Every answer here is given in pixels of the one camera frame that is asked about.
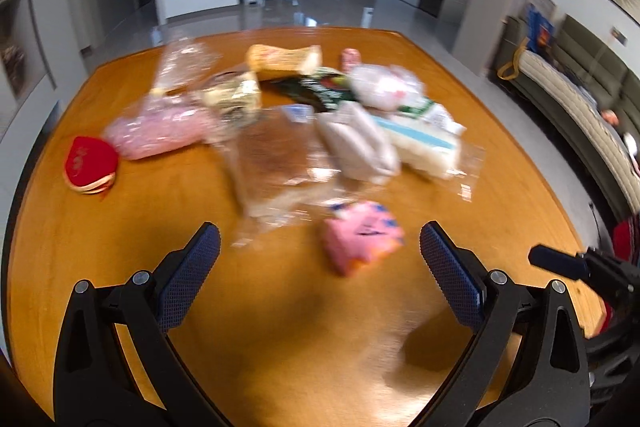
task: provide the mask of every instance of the yellow strap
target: yellow strap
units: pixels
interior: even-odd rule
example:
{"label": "yellow strap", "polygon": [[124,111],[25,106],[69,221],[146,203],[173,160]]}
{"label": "yellow strap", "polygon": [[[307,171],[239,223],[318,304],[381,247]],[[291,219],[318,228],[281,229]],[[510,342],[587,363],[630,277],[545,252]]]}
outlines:
{"label": "yellow strap", "polygon": [[[524,40],[520,43],[520,45],[516,49],[516,52],[513,54],[513,58],[497,71],[498,78],[500,78],[501,80],[513,80],[514,78],[518,77],[518,75],[520,74],[518,62],[520,61],[520,55],[522,55],[522,52],[527,49],[527,44],[529,44],[529,38],[524,37]],[[509,69],[513,69],[513,73],[505,76],[505,73]]]}

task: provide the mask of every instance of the wall switch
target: wall switch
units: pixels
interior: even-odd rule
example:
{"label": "wall switch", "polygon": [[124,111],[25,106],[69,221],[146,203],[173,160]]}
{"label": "wall switch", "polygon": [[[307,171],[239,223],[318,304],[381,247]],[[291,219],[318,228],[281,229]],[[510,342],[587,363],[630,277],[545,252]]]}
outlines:
{"label": "wall switch", "polygon": [[620,42],[620,44],[626,46],[626,37],[615,26],[611,28],[611,35],[613,35],[613,38]]}

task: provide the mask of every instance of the gray couch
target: gray couch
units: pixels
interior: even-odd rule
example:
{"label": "gray couch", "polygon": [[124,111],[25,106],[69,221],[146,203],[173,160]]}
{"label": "gray couch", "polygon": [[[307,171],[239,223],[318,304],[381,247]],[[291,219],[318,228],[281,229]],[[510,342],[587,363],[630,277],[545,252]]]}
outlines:
{"label": "gray couch", "polygon": [[[527,36],[527,24],[509,17],[495,56],[495,70],[509,62]],[[620,120],[617,131],[631,133],[640,146],[640,80],[599,38],[572,17],[564,20],[552,45],[560,67],[570,70],[595,99],[598,110],[612,109]],[[631,208],[615,176],[590,139],[562,105],[539,83],[520,73],[510,81],[555,126],[575,150],[602,191],[617,221],[631,215]]]}

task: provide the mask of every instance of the metal bolt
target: metal bolt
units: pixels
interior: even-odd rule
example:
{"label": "metal bolt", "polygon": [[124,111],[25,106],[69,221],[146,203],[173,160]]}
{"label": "metal bolt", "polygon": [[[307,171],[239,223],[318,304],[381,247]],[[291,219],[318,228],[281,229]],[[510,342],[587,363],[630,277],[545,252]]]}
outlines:
{"label": "metal bolt", "polygon": [[76,291],[76,293],[84,293],[88,290],[88,288],[89,288],[89,281],[81,280],[76,283],[74,290]]}
{"label": "metal bolt", "polygon": [[566,290],[566,286],[564,285],[564,283],[559,280],[553,281],[551,283],[551,288],[556,290],[558,293],[564,293],[564,291]]}
{"label": "metal bolt", "polygon": [[507,276],[501,271],[496,270],[491,272],[491,280],[496,284],[505,284],[507,282]]}
{"label": "metal bolt", "polygon": [[149,272],[139,271],[133,274],[133,284],[141,285],[149,280]]}

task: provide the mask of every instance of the red object on chair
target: red object on chair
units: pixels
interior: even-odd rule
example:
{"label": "red object on chair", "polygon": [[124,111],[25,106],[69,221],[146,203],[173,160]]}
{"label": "red object on chair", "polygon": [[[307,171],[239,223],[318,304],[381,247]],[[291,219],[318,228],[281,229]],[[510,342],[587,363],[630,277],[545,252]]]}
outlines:
{"label": "red object on chair", "polygon": [[118,153],[107,142],[77,136],[65,161],[65,181],[76,192],[97,194],[110,188],[116,177]]}

